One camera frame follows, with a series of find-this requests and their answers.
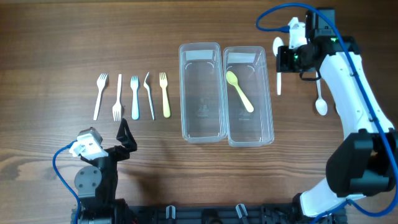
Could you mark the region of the white fork tines down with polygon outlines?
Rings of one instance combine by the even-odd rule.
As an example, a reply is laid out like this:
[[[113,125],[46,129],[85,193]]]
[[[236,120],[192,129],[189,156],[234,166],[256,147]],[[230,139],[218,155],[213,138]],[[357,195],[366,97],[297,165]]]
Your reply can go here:
[[[122,118],[121,91],[123,75],[118,75],[116,102],[112,107],[114,121],[120,121]]]

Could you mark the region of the yellow spoon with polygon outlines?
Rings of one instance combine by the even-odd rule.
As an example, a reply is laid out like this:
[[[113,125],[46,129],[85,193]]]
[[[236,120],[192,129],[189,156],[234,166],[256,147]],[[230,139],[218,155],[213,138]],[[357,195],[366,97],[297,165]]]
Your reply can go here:
[[[226,80],[230,85],[235,87],[246,111],[252,113],[254,111],[254,107],[251,104],[251,102],[248,100],[247,96],[244,94],[242,89],[240,88],[237,76],[232,71],[227,71]]]

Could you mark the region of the clear white fork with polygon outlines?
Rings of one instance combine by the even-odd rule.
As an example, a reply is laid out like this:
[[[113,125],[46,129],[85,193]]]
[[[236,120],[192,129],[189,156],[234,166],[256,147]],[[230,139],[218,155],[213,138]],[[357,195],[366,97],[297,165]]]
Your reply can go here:
[[[149,100],[149,106],[150,106],[150,112],[152,115],[152,119],[155,120],[155,113],[154,113],[154,107],[153,107],[153,102],[152,102],[152,95],[151,95],[151,90],[149,86],[149,74],[150,72],[147,72],[147,75],[144,79],[144,88],[147,90],[147,95],[148,95],[148,100]]]

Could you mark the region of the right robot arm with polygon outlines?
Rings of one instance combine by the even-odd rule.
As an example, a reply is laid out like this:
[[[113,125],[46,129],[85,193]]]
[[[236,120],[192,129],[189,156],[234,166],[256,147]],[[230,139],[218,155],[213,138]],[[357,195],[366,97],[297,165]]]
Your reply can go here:
[[[397,130],[380,109],[353,37],[319,36],[273,43],[279,73],[316,71],[328,85],[344,140],[326,163],[326,177],[299,195],[302,215],[321,218],[355,200],[389,192],[397,181]]]

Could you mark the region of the white spoon slim handle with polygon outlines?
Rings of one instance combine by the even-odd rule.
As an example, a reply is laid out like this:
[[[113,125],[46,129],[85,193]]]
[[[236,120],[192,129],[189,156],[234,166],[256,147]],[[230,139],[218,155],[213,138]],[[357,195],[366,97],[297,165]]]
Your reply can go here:
[[[317,100],[315,102],[315,107],[316,107],[316,110],[318,111],[318,113],[321,116],[324,116],[324,115],[327,114],[328,105],[327,105],[326,101],[322,98],[322,89],[321,89],[320,76],[319,76],[319,74],[317,72],[315,73],[315,75],[318,78],[318,80],[316,81],[318,98],[317,98]]]

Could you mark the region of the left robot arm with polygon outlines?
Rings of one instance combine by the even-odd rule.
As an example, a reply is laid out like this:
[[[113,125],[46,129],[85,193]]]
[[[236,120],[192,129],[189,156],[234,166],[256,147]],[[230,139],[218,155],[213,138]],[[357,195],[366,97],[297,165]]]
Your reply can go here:
[[[130,158],[137,150],[127,121],[122,119],[116,135],[121,143],[104,149],[103,138],[90,127],[81,131],[69,149],[74,157],[88,165],[80,169],[74,180],[78,191],[78,208],[72,210],[72,223],[138,223],[138,218],[124,199],[116,198],[117,163]]]

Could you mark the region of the white spoon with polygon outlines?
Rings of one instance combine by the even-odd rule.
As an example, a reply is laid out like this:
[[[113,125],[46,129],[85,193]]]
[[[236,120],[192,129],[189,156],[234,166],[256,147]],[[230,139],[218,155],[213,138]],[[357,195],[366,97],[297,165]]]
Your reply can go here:
[[[283,46],[283,40],[280,37],[276,37],[273,41],[273,45],[272,45],[272,49],[273,49],[273,53],[274,56],[277,57],[278,55],[278,48],[280,46]],[[282,89],[282,77],[281,77],[281,73],[277,72],[277,81],[276,81],[276,85],[277,85],[277,95],[281,95],[281,89]]]

